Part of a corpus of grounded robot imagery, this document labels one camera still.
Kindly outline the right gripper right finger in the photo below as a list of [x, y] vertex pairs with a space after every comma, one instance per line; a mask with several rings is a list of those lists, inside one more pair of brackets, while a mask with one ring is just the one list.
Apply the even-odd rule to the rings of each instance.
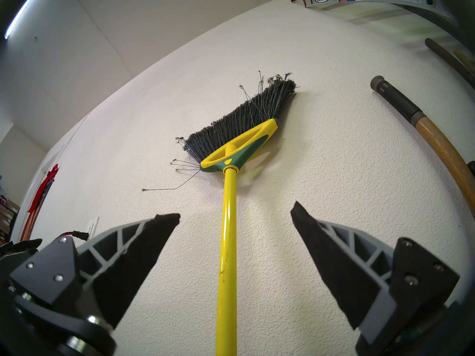
[[296, 201], [293, 224], [353, 330], [357, 354], [443, 354], [445, 305], [460, 276], [408, 237], [392, 248], [317, 220]]

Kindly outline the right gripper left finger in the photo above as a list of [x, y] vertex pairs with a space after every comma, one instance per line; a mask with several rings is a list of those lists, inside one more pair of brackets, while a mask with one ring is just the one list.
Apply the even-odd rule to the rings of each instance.
[[54, 239], [9, 275], [18, 295], [53, 312], [98, 316], [116, 328], [180, 223], [156, 215], [111, 228], [76, 248], [71, 235]]

